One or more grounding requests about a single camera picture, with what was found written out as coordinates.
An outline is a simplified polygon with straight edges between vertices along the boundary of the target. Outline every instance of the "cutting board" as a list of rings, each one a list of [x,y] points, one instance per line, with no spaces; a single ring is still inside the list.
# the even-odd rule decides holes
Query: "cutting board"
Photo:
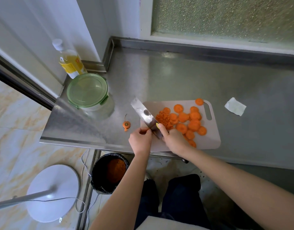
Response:
[[[171,110],[171,113],[174,112],[174,106],[176,104],[181,104],[184,108],[185,113],[190,113],[191,106],[196,106],[199,109],[199,112],[202,116],[201,126],[206,127],[207,134],[206,135],[198,135],[195,132],[195,138],[193,139],[197,145],[198,149],[216,149],[221,145],[221,139],[219,137],[219,132],[213,112],[213,108],[210,102],[204,100],[206,104],[208,104],[211,112],[211,120],[207,120],[206,112],[204,106],[197,106],[195,104],[195,100],[184,100],[184,101],[146,101],[144,102],[144,106],[149,110],[149,112],[155,117],[164,107],[168,107]],[[143,120],[141,120],[141,127],[146,127]],[[166,146],[165,142],[162,139],[158,139],[154,134],[152,135],[152,144],[151,144],[152,152],[161,152],[161,151],[170,151]]]

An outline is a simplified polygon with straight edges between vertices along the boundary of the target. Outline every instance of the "metal blade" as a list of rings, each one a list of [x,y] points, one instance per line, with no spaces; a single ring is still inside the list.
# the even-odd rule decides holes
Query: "metal blade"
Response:
[[[145,122],[147,127],[151,129],[153,134],[155,134],[158,139],[161,139],[163,135],[159,128],[156,126],[157,120],[147,110],[147,108],[142,104],[142,102],[136,97],[132,100],[131,106],[134,108],[136,113],[141,117],[141,119]]]

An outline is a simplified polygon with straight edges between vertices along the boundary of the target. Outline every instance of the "plastic bottle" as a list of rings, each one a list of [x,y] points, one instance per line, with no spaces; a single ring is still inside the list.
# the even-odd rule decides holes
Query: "plastic bottle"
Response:
[[[79,54],[70,49],[65,49],[63,41],[56,38],[52,41],[53,46],[60,52],[59,63],[66,73],[74,79],[76,76],[87,73]]]

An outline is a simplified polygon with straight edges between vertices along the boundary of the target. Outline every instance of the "white round base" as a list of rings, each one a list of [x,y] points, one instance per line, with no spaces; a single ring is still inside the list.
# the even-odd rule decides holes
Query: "white round base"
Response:
[[[53,165],[41,171],[30,184],[28,194],[45,191],[55,186],[54,193],[37,198],[36,200],[51,200],[65,197],[78,197],[79,177],[77,173],[67,165]],[[52,222],[64,216],[74,205],[76,199],[39,202],[27,201],[27,211],[38,222]]]

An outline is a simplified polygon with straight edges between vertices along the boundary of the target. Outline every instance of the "dark blue pants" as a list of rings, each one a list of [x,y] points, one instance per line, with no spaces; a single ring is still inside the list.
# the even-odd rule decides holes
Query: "dark blue pants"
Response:
[[[158,212],[159,197],[156,183],[149,179],[144,182],[141,202],[134,229],[138,228],[147,216],[156,216],[178,222],[198,225],[211,229],[198,191],[200,178],[197,174],[173,178],[163,198],[162,212]]]

